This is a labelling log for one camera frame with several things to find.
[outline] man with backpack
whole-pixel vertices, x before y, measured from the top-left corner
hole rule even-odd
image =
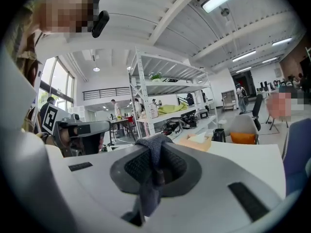
[[[236,87],[237,87],[237,95],[239,98],[240,112],[245,112],[246,111],[246,105],[244,104],[243,97],[246,97],[246,91],[245,91],[244,87],[242,87],[240,84],[237,84]]]

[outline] brown wall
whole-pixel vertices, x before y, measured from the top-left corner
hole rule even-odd
[[[307,35],[305,35],[298,45],[280,62],[285,79],[292,74],[298,77],[298,74],[300,72],[302,73],[300,62],[308,57],[306,47],[311,47]]]

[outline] white ceiling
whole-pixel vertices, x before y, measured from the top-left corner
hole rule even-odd
[[[305,32],[286,0],[230,0],[221,6],[230,10],[227,17],[221,15],[220,8],[206,13],[201,8],[204,1],[101,0],[100,10],[110,15],[101,36],[90,39],[89,35],[76,35],[67,42],[77,50],[73,56],[87,78],[125,75],[137,45],[142,51],[163,50],[181,59],[188,57],[207,71],[227,67],[235,72],[276,56],[280,61]],[[272,47],[272,42],[289,36],[293,40],[288,44]],[[100,72],[93,72],[95,63],[85,60],[81,51],[90,49],[90,40],[96,45],[92,49],[97,49]],[[232,62],[251,50],[257,53]]]
[[[120,108],[127,108],[128,105],[130,105],[130,108],[132,108],[132,105],[129,104],[130,100],[122,100],[122,101],[117,101],[117,102],[119,103]],[[86,109],[91,110],[91,111],[107,111],[108,113],[112,113],[112,114],[114,114],[115,112],[115,106],[111,102],[89,105],[89,106],[86,106]]]

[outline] black mug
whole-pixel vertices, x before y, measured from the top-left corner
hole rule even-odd
[[[212,141],[215,142],[225,142],[225,131],[224,129],[215,129],[213,131],[214,135],[212,137]]]

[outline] jeans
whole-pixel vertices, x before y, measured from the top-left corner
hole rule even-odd
[[[246,111],[246,106],[243,103],[243,98],[239,97],[239,108],[241,112],[245,112]]]

